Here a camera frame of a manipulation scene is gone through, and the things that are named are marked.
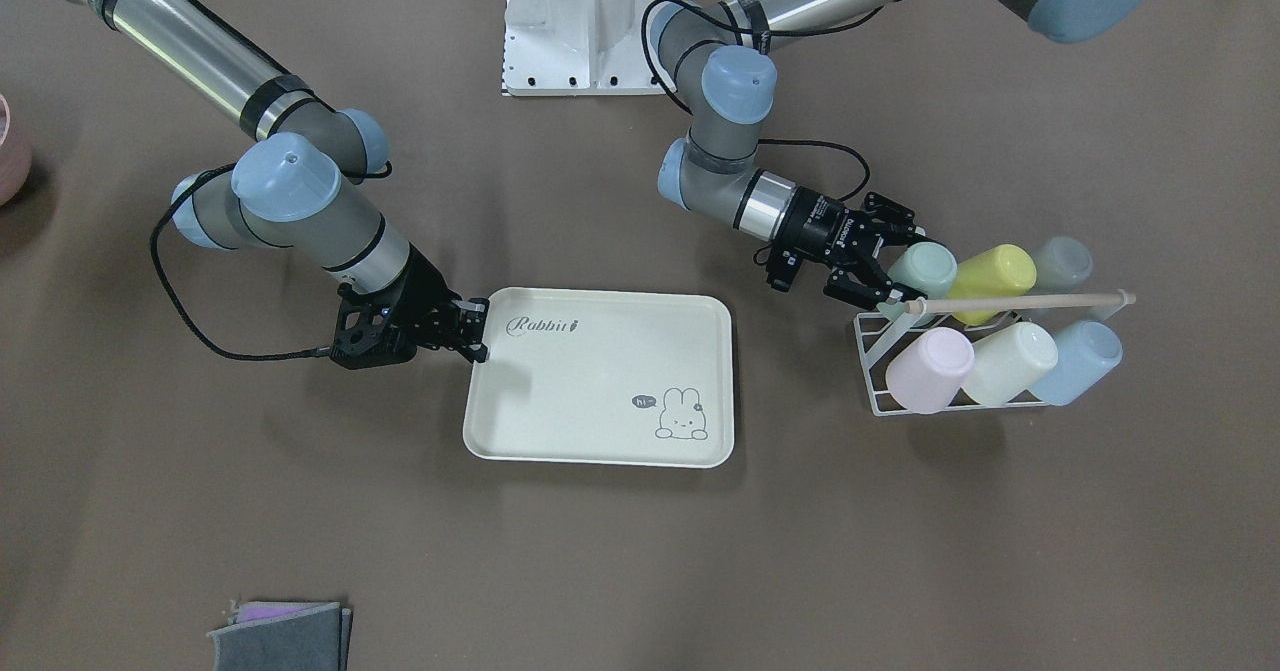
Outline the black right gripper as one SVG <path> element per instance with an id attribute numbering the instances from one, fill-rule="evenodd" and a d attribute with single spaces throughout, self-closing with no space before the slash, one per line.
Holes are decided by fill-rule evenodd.
<path id="1" fill-rule="evenodd" d="M 330 360 L 348 370 L 408 362 L 417 348 L 453 350 L 484 364 L 489 298 L 461 298 L 417 250 L 385 289 L 360 295 L 342 283 Z"/>

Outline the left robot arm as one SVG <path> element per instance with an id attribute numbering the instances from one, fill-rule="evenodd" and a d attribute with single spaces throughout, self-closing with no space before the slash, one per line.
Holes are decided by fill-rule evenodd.
<path id="1" fill-rule="evenodd" d="M 691 127 L 672 143 L 659 192 L 771 248 L 767 280 L 787 291 L 804 263 L 824 265 L 824 292 L 859 309 L 923 297 L 893 280 L 878 250 L 922 243 L 913 214 L 868 193 L 859 209 L 768 173 L 756 164 L 778 73 L 771 51 L 791 38 L 851 29 L 904 0 L 726 0 L 694 6 L 655 1 L 645 14 L 646 56 L 675 83 Z M 1116 26 L 1142 0 L 996 0 L 1036 33 L 1078 44 Z"/>

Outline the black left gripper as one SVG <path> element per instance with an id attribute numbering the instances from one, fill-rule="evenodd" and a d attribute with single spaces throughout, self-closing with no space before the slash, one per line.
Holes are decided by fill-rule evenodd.
<path id="1" fill-rule="evenodd" d="M 874 257 L 876 248 L 931 242 L 915 213 L 884 196 L 868 192 L 852 210 L 823 193 L 795 191 L 765 261 L 765 282 L 790 291 L 804 261 L 829 268 L 824 295 L 868 311 L 884 303 L 925 298 L 911 286 L 891 279 Z"/>

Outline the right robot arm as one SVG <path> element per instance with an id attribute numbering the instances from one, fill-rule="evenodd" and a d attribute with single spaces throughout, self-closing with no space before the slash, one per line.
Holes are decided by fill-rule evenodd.
<path id="1" fill-rule="evenodd" d="M 387 134 L 367 111 L 330 106 L 198 0 L 67 1 L 145 47 L 251 140 L 234 163 L 177 184 L 148 238 L 157 279 L 188 329 L 195 321 L 159 252 L 169 225 L 210 250 L 297 250 L 335 279 L 332 341 L 271 361 L 329 359 L 357 370 L 407 362 L 421 348 L 486 360 L 486 298 L 452 291 L 358 188 L 392 170 Z"/>

